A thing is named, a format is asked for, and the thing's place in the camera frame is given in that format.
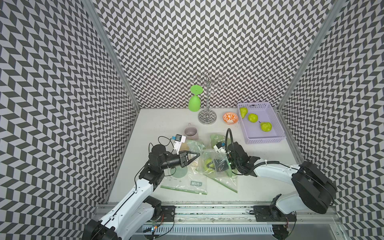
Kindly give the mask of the zip bag with green pears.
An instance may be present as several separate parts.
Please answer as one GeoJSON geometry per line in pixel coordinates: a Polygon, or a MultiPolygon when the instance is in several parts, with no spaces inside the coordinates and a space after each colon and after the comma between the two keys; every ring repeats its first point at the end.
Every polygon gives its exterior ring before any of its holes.
{"type": "Polygon", "coordinates": [[[210,135],[210,145],[206,147],[202,140],[187,140],[187,146],[191,152],[199,152],[200,156],[202,156],[202,167],[204,165],[205,160],[211,158],[213,159],[222,159],[227,158],[227,153],[218,153],[214,150],[214,145],[218,142],[225,142],[225,136],[220,134],[211,134],[210,135]]]}

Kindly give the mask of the green pear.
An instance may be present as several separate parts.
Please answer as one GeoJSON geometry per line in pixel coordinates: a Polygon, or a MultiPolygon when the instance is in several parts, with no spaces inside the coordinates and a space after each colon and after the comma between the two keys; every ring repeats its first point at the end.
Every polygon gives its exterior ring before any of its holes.
{"type": "Polygon", "coordinates": [[[248,109],[243,107],[243,108],[240,108],[240,114],[241,114],[241,118],[244,119],[245,116],[248,114],[248,109]]]}
{"type": "Polygon", "coordinates": [[[269,122],[260,122],[260,128],[263,132],[270,132],[273,126],[269,122]]]}
{"type": "Polygon", "coordinates": [[[215,165],[211,158],[205,160],[204,165],[204,172],[214,172],[215,171],[215,165]]]}
{"type": "Polygon", "coordinates": [[[248,115],[248,121],[249,122],[256,123],[256,122],[258,122],[258,120],[259,120],[258,115],[256,115],[256,114],[249,114],[248,115]]]}

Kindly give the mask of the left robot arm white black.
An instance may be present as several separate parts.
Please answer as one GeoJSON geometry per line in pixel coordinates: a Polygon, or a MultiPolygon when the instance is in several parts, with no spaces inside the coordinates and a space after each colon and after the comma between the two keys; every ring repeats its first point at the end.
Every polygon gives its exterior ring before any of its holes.
{"type": "Polygon", "coordinates": [[[152,147],[133,188],[100,220],[90,220],[84,227],[82,239],[129,240],[144,223],[162,217],[162,202],[151,194],[164,179],[164,170],[187,167],[199,156],[199,152],[191,151],[172,154],[160,144],[152,147]]]}

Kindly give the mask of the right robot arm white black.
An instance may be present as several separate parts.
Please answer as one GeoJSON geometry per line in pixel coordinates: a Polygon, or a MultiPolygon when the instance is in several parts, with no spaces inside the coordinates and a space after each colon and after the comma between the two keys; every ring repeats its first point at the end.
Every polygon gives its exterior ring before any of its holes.
{"type": "Polygon", "coordinates": [[[231,171],[236,176],[271,179],[294,188],[294,191],[288,194],[277,194],[268,206],[255,206],[256,216],[260,215],[260,211],[264,211],[276,221],[305,209],[325,214],[334,204],[336,184],[313,163],[287,165],[280,161],[250,156],[234,141],[231,129],[227,129],[224,137],[213,142],[213,149],[223,158],[212,162],[217,172],[231,171]]]}

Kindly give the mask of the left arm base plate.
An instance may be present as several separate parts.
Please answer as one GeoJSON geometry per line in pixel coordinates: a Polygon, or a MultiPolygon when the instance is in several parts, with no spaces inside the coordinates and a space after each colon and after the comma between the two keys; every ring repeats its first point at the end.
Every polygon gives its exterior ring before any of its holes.
{"type": "Polygon", "coordinates": [[[154,208],[154,214],[151,221],[173,222],[175,219],[176,206],[157,206],[154,208]]]}

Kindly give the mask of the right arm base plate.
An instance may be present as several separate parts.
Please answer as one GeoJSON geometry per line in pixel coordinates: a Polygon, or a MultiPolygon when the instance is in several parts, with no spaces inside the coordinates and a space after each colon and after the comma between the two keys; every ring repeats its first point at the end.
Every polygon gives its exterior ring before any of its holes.
{"type": "Polygon", "coordinates": [[[274,206],[253,206],[254,215],[257,222],[295,222],[295,214],[285,215],[274,206]]]}

